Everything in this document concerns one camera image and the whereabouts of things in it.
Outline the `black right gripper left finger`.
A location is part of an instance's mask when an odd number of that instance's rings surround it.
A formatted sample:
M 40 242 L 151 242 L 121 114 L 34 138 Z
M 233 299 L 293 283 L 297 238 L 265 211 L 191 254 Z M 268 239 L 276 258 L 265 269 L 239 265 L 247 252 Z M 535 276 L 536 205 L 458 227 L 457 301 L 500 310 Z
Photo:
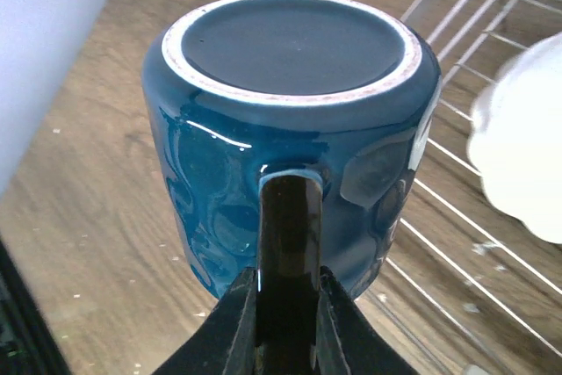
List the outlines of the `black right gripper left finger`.
M 244 269 L 193 336 L 154 375 L 253 374 L 256 271 Z

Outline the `white scalloped bowl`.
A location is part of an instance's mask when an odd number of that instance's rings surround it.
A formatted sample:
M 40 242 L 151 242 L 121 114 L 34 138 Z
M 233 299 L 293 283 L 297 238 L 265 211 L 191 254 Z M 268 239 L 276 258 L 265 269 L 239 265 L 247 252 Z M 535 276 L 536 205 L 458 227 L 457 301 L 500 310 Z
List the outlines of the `white scalloped bowl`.
M 561 242 L 561 36 L 509 59 L 472 103 L 467 155 L 497 210 Z

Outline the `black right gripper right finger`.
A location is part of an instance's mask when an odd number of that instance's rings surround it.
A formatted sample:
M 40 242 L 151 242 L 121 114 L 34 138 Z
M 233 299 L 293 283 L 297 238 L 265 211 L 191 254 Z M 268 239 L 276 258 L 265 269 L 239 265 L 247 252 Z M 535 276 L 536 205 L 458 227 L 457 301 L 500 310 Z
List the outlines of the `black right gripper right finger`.
M 371 326 L 332 271 L 321 267 L 316 322 L 321 374 L 416 374 L 417 370 Z

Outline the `wire dish rack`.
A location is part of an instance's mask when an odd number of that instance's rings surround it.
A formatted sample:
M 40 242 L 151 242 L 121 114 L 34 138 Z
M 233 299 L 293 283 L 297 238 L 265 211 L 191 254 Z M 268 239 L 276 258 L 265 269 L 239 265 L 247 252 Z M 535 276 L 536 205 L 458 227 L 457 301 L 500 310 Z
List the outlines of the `wire dish rack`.
M 561 0 L 385 0 L 443 71 L 396 240 L 358 304 L 422 374 L 558 374 L 561 249 L 486 200 L 466 153 L 472 100 L 561 28 Z

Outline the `dark blue mug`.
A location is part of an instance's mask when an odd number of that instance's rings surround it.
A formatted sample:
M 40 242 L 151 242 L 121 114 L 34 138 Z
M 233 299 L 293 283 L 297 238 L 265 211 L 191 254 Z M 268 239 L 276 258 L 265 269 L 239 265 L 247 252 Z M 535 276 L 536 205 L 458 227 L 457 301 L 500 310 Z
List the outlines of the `dark blue mug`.
M 442 88 L 431 47 L 350 0 L 219 0 L 155 39 L 142 88 L 193 273 L 218 303 L 256 271 L 253 374 L 321 374 L 321 267 L 354 302 L 377 277 Z

